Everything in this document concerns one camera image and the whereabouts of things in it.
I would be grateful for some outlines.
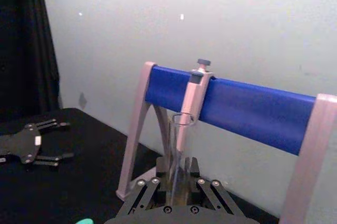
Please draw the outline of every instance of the teal object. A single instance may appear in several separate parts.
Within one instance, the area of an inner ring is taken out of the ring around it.
[[[77,222],[76,224],[94,224],[94,221],[92,219],[83,219]]]

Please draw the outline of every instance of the wall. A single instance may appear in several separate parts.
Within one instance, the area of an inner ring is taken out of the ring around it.
[[[124,133],[147,60],[190,70],[206,58],[217,77],[308,95],[337,93],[337,0],[46,2],[64,106],[80,107],[80,100],[85,112]],[[194,153],[205,176],[280,214],[295,156],[203,123],[197,135]],[[141,141],[162,150],[153,111]],[[329,172],[316,193],[330,196],[315,197],[308,223],[328,223],[336,214],[333,164],[326,162]]]

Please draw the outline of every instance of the black tablecloth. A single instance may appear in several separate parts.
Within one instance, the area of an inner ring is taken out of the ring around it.
[[[72,108],[0,124],[0,135],[53,118],[70,122],[71,128],[43,135],[43,155],[74,152],[75,158],[61,163],[58,172],[39,166],[26,171],[19,162],[0,165],[0,223],[74,224],[91,218],[102,224],[123,204],[115,194],[126,145],[126,136],[119,131]],[[152,168],[157,157],[139,145],[133,177]],[[232,196],[247,217],[277,223],[275,217]]]

